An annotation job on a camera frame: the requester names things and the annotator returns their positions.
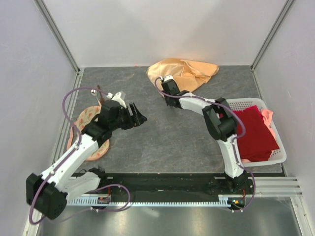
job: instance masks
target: orange cloth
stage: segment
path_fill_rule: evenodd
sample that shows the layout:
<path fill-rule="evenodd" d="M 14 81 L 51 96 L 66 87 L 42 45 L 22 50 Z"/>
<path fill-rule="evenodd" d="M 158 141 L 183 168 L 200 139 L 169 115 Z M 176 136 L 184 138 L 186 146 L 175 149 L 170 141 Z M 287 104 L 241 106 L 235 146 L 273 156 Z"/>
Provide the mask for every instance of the orange cloth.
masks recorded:
<path fill-rule="evenodd" d="M 172 75 L 180 91 L 193 92 L 207 83 L 219 70 L 219 66 L 204 62 L 168 58 L 151 65 L 147 70 L 150 81 L 159 76 Z M 157 83 L 162 90 L 161 81 Z"/>

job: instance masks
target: white wall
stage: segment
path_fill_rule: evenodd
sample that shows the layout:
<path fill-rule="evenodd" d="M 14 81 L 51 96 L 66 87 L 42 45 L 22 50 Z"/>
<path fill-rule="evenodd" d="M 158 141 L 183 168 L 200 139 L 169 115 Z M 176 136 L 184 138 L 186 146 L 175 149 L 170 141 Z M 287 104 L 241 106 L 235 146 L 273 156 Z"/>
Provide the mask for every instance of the white wall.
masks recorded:
<path fill-rule="evenodd" d="M 257 68 L 280 133 L 289 174 L 297 176 L 315 222 L 315 1 L 296 1 Z"/>
<path fill-rule="evenodd" d="M 75 72 L 32 0 L 0 7 L 0 230 L 22 234 L 26 178 L 48 167 Z"/>
<path fill-rule="evenodd" d="M 285 0 L 45 0 L 81 67 L 253 62 Z"/>

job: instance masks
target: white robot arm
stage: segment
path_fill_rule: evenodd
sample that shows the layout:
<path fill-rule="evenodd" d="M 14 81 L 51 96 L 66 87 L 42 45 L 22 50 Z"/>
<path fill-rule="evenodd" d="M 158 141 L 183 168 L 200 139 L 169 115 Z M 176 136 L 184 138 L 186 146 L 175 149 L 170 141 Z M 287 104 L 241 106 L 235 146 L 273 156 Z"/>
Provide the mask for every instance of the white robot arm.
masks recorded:
<path fill-rule="evenodd" d="M 195 95 L 191 92 L 180 92 L 173 76 L 170 75 L 161 78 L 161 80 L 164 93 L 172 96 L 183 96 L 182 98 L 165 96 L 166 104 L 168 106 L 191 110 L 202 115 L 205 118 L 210 135 L 217 140 L 220 146 L 224 160 L 225 174 L 234 182 L 233 185 L 237 184 L 239 179 L 243 181 L 245 179 L 245 177 L 242 176 L 244 170 L 239 165 L 241 158 L 236 140 L 237 120 L 224 108 L 206 102 L 216 102 L 229 107 L 227 101 L 224 98 L 218 100 L 204 99 L 205 101 L 203 101 L 194 98 Z"/>
<path fill-rule="evenodd" d="M 82 130 L 81 143 L 78 140 L 47 170 L 40 175 L 31 174 L 26 180 L 27 203 L 32 204 L 39 186 L 52 175 L 41 190 L 35 208 L 50 219 L 57 218 L 64 210 L 66 203 L 80 197 L 82 194 L 98 187 L 103 172 L 93 168 L 81 177 L 70 179 L 79 166 L 103 143 L 112 136 L 116 129 L 131 129 L 142 125 L 147 118 L 138 111 L 134 103 L 126 106 L 121 92 L 101 106 L 97 114 Z"/>

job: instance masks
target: white plastic basket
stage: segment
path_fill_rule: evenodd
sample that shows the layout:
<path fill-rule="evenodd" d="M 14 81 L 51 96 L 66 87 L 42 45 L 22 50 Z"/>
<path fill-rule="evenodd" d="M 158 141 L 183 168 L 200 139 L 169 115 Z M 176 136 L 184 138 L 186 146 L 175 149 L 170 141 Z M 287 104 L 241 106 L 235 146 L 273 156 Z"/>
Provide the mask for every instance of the white plastic basket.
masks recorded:
<path fill-rule="evenodd" d="M 258 107 L 259 110 L 267 109 L 264 101 L 259 99 L 259 98 L 227 99 L 227 102 L 228 102 L 229 106 L 231 107 L 231 109 L 234 111 L 242 111 L 248 107 L 255 106 L 255 105 Z M 284 149 L 284 146 L 281 142 L 279 133 L 278 133 L 273 121 L 271 122 L 270 126 L 276 134 L 276 142 L 279 146 L 279 149 L 274 150 L 272 152 L 272 155 L 270 156 L 268 161 L 257 161 L 257 162 L 243 163 L 243 165 L 245 167 L 273 165 L 273 164 L 277 164 L 277 163 L 282 163 L 286 160 L 286 152 L 285 152 L 285 149 Z"/>

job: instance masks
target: wire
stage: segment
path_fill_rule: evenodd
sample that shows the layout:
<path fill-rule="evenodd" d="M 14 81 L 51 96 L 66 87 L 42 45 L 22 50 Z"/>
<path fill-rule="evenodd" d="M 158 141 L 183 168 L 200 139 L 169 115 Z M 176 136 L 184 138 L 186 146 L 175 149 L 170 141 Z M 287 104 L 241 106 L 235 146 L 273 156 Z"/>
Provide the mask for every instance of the wire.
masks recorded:
<path fill-rule="evenodd" d="M 89 89 L 89 90 L 92 90 L 92 89 L 95 89 L 96 91 L 100 92 L 100 93 L 103 93 L 103 94 L 106 94 L 104 91 L 101 91 L 100 89 L 98 88 L 91 88 L 91 87 L 80 87 L 80 88 L 74 88 L 73 90 L 69 91 L 63 98 L 63 104 L 62 104 L 62 107 L 63 107 L 63 114 L 65 116 L 65 118 L 70 122 L 71 126 L 73 127 L 73 129 L 77 132 L 77 135 L 78 135 L 78 142 L 77 142 L 77 147 L 76 148 L 79 148 L 80 144 L 81 144 L 81 141 L 82 141 L 82 135 L 81 135 L 81 131 L 79 130 L 79 128 L 71 121 L 70 117 L 68 116 L 66 110 L 65 110 L 65 102 L 67 100 L 67 98 L 72 94 L 74 93 L 75 91 L 78 91 L 78 90 L 86 90 L 86 89 Z M 65 161 L 67 161 L 67 159 L 77 150 L 76 148 L 73 148 L 69 153 L 68 155 L 52 170 L 52 172 L 44 179 L 44 181 L 40 184 L 39 188 L 37 189 L 35 195 L 34 195 L 34 198 L 33 198 L 33 201 L 31 203 L 31 208 L 30 208 L 30 212 L 29 212 L 29 221 L 30 221 L 30 224 L 31 225 L 37 225 L 39 224 L 40 222 L 42 222 L 44 219 L 45 219 L 45 216 L 43 216 L 42 218 L 40 218 L 38 221 L 33 221 L 33 212 L 34 212 L 34 209 L 35 209 L 35 203 L 38 199 L 38 196 L 41 192 L 41 190 L 43 189 L 44 185 L 48 182 L 48 180 L 55 174 L 55 172 L 60 168 L 60 166 L 63 165 L 63 163 Z"/>
<path fill-rule="evenodd" d="M 109 187 L 120 187 L 120 188 L 123 188 L 123 189 L 127 192 L 127 194 L 128 194 L 128 200 L 127 200 L 126 204 L 123 205 L 121 208 L 118 208 L 118 209 L 99 209 L 98 211 L 118 212 L 118 211 L 125 210 L 125 209 L 128 207 L 128 205 L 129 205 L 129 203 L 130 203 L 130 201 L 131 201 L 131 195 L 130 195 L 129 190 L 128 190 L 125 186 L 123 186 L 123 185 L 121 185 L 121 184 L 114 184 L 114 183 L 113 183 L 113 184 L 110 184 L 110 185 L 107 185 L 107 186 L 104 186 L 104 187 L 95 189 L 95 190 L 93 190 L 93 191 L 90 191 L 90 193 L 99 192 L 99 191 L 101 191 L 101 190 L 103 190 L 103 189 L 105 189 L 105 188 L 109 188 Z"/>
<path fill-rule="evenodd" d="M 77 212 L 77 213 L 74 213 L 73 215 L 71 215 L 71 216 L 69 216 L 69 217 L 67 217 L 67 218 L 65 218 L 65 219 L 62 219 L 62 220 L 50 220 L 50 219 L 48 219 L 49 222 L 54 223 L 54 224 L 62 223 L 62 222 L 64 222 L 64 221 L 67 221 L 67 220 L 69 220 L 69 219 L 71 219 L 71 218 L 77 216 L 78 214 L 81 214 L 81 213 L 83 213 L 83 212 L 85 212 L 85 211 L 88 211 L 88 210 L 94 210 L 94 211 L 96 211 L 96 212 L 100 212 L 100 211 L 101 211 L 101 212 L 118 212 L 118 211 L 125 210 L 125 209 L 127 208 L 128 204 L 130 203 L 131 196 L 130 196 L 129 190 L 128 190 L 125 186 L 123 186 L 123 185 L 121 185 L 121 184 L 110 184 L 110 185 L 107 185 L 107 186 L 104 186 L 104 187 L 95 189 L 95 190 L 91 191 L 90 193 L 92 193 L 92 192 L 98 192 L 98 191 L 103 190 L 103 189 L 106 189 L 106 188 L 108 188 L 108 190 L 109 190 L 110 187 L 121 187 L 121 188 L 123 188 L 124 190 L 126 190 L 126 192 L 127 192 L 127 194 L 128 194 L 128 200 L 127 200 L 127 203 L 126 203 L 124 206 L 122 206 L 121 208 L 118 208 L 118 209 L 99 209 L 99 208 L 90 207 L 90 208 L 83 209 L 83 210 L 81 210 L 81 211 L 79 211 L 79 212 Z"/>
<path fill-rule="evenodd" d="M 243 188 L 243 197 L 242 197 L 242 200 L 244 200 L 245 197 L 246 197 L 246 190 Z"/>
<path fill-rule="evenodd" d="M 236 149 L 235 149 L 235 144 L 234 144 L 234 141 L 236 141 L 237 139 L 239 138 L 242 138 L 245 133 L 246 133 L 246 128 L 244 126 L 244 123 L 241 121 L 241 119 L 227 106 L 223 105 L 223 104 L 220 104 L 220 103 L 216 103 L 216 102 L 212 102 L 212 101 L 209 101 L 208 99 L 206 98 L 203 98 L 203 97 L 200 97 L 200 96 L 196 96 L 196 95 L 182 95 L 182 96 L 174 96 L 174 95 L 170 95 L 170 94 L 167 94 L 165 92 L 163 92 L 162 90 L 160 90 L 158 88 L 158 80 L 161 80 L 162 77 L 157 77 L 156 80 L 154 81 L 154 85 L 156 87 L 156 89 L 159 91 L 159 93 L 163 94 L 164 96 L 167 96 L 167 97 L 171 97 L 171 98 L 196 98 L 196 99 L 199 99 L 199 100 L 202 100 L 204 102 L 207 102 L 207 103 L 210 103 L 212 105 L 216 105 L 216 106 L 219 106 L 219 107 L 223 107 L 224 109 L 226 109 L 227 111 L 229 111 L 235 118 L 236 120 L 239 122 L 241 128 L 242 128 L 242 133 L 240 135 L 237 135 L 236 137 L 234 137 L 231 142 L 232 142 L 232 146 L 233 146 L 233 152 L 234 152 L 234 157 L 235 157 L 235 161 L 236 161 L 236 164 L 242 168 L 244 171 L 247 171 L 250 173 L 251 177 L 252 177 L 252 183 L 253 183 L 253 194 L 252 194 L 252 197 L 250 199 L 250 201 L 248 202 L 247 206 L 245 206 L 243 209 L 246 209 L 253 201 L 254 197 L 255 197 L 255 194 L 256 194 L 256 182 L 255 182 L 255 178 L 254 178 L 254 175 L 252 173 L 252 171 L 248 170 L 247 168 L 245 168 L 243 166 L 243 164 L 241 162 L 238 161 L 237 159 L 237 152 L 236 152 Z"/>

